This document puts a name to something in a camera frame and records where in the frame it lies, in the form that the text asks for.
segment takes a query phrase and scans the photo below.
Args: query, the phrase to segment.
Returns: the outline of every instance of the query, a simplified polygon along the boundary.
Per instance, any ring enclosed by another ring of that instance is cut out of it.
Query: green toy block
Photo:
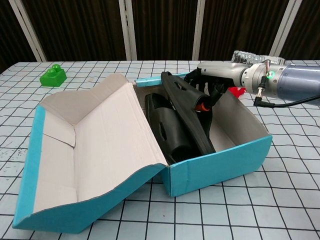
[[[40,83],[44,87],[60,87],[66,79],[65,70],[59,64],[54,64],[40,77]]]

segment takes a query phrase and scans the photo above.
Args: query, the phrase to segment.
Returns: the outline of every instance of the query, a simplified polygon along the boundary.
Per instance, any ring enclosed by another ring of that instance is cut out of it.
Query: black wire
[[[263,108],[286,108],[286,107],[291,107],[291,106],[295,106],[298,104],[304,104],[307,102],[311,102],[313,100],[317,100],[320,99],[320,95],[316,95],[316,96],[312,96],[309,98],[305,98],[299,101],[294,101],[294,102],[290,102],[290,103],[285,103],[285,104],[274,104],[274,103],[270,103],[270,102],[265,102],[265,101],[259,101],[256,103],[257,107],[263,107]]]

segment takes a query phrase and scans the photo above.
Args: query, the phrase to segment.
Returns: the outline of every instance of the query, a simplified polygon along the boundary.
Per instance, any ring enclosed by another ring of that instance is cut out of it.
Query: box lid
[[[57,92],[36,110],[13,226],[80,232],[166,166],[121,74]]]

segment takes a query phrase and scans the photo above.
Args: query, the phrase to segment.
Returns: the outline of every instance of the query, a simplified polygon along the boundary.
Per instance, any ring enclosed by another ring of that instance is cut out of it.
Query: teal cardboard box
[[[13,227],[79,233],[159,172],[173,197],[263,163],[271,135],[227,93],[213,109],[217,152],[168,166],[143,112],[144,96],[162,91],[113,74],[94,88],[46,97],[36,109]]]

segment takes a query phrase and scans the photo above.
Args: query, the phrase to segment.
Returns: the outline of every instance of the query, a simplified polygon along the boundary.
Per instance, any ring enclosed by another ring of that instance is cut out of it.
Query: black cable
[[[275,104],[275,103],[270,103],[270,102],[265,102],[265,101],[261,101],[261,97],[256,97],[254,100],[254,106],[256,107],[263,107],[263,108],[286,108],[286,107],[291,107],[291,106],[295,106],[298,104],[304,104],[307,102],[311,102],[313,100],[317,100],[320,99],[320,95],[316,95],[316,96],[312,96],[309,98],[305,98],[299,101],[294,101],[294,102],[290,102],[290,103],[285,103],[285,104]]]

